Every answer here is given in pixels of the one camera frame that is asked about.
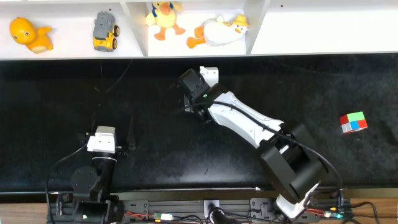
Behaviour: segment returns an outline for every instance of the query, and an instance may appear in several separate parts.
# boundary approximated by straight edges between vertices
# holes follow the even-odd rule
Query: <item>wooden floor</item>
[[[398,216],[398,198],[356,198],[353,204],[370,201],[375,204],[379,216]],[[373,215],[370,205],[353,209],[355,214]],[[0,204],[0,224],[43,224],[46,222],[47,205],[45,203]],[[374,218],[356,218],[362,224],[376,223]],[[342,221],[322,221],[321,223],[343,223]],[[398,223],[396,218],[381,218],[381,224]]]

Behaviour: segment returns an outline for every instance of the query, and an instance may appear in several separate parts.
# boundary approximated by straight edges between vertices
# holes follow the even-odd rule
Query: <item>toy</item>
[[[176,24],[177,15],[175,11],[181,11],[182,6],[178,2],[153,2],[152,12],[146,17],[146,24],[152,26],[157,24],[160,27],[160,32],[155,34],[155,38],[158,40],[166,39],[166,30],[173,27],[176,35],[185,33],[185,29],[179,27]]]
[[[14,19],[10,24],[12,38],[18,44],[26,45],[26,47],[35,54],[54,48],[50,37],[47,35],[50,31],[51,27],[36,29],[29,20],[21,17],[17,17],[17,19]]]
[[[249,24],[244,15],[238,15],[232,23],[224,22],[224,17],[217,20],[209,19],[203,26],[195,29],[195,38],[189,37],[187,45],[194,48],[198,44],[208,44],[212,47],[222,46],[240,39],[248,31]]]
[[[115,37],[120,34],[120,29],[116,25],[116,20],[112,14],[99,12],[94,21],[94,49],[103,52],[112,52],[118,47]]]
[[[340,118],[340,123],[344,133],[360,131],[368,127],[363,112],[344,115]]]

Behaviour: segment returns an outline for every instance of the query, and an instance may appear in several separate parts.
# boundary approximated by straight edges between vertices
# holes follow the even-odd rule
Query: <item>yellow hat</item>
[[[246,21],[246,16],[238,15],[235,21],[232,22],[238,26],[249,26],[248,22]]]

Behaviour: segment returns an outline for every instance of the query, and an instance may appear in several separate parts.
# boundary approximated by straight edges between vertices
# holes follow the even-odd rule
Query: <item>orange beak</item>
[[[165,14],[166,16],[170,14],[170,11],[172,9],[170,8],[170,4],[165,2],[162,5],[160,5],[160,11]]]

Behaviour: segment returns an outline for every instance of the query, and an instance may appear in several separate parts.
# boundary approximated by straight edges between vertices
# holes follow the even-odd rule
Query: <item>red cube face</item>
[[[348,116],[344,115],[344,116],[342,116],[340,118],[340,124],[343,125],[343,124],[346,124],[346,123],[349,123],[349,120],[348,120]]]
[[[359,128],[367,128],[368,127],[366,120],[358,121],[358,124],[359,124]]]

